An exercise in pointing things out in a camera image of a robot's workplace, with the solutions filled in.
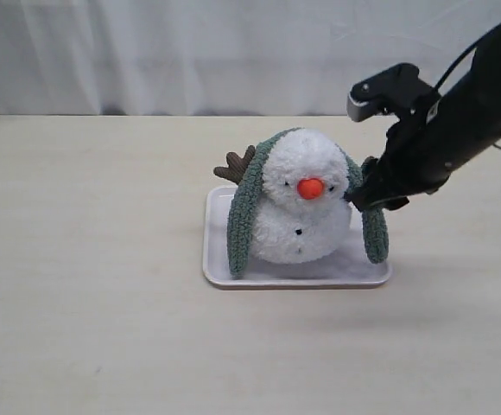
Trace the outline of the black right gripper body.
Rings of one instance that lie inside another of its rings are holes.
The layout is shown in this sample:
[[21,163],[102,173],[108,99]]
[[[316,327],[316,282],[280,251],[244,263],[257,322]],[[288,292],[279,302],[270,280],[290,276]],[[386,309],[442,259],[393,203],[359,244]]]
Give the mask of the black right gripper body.
[[471,159],[471,102],[422,100],[390,128],[362,184],[363,203],[405,203],[432,194]]

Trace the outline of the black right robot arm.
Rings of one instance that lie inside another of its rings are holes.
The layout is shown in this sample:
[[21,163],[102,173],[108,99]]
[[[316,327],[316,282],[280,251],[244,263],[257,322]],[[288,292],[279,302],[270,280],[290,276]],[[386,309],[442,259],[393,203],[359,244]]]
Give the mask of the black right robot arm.
[[451,174],[501,140],[501,23],[464,50],[431,86],[419,68],[396,64],[355,84],[347,95],[354,122],[398,120],[379,157],[365,163],[346,199],[359,211],[397,210],[413,195],[431,195]]

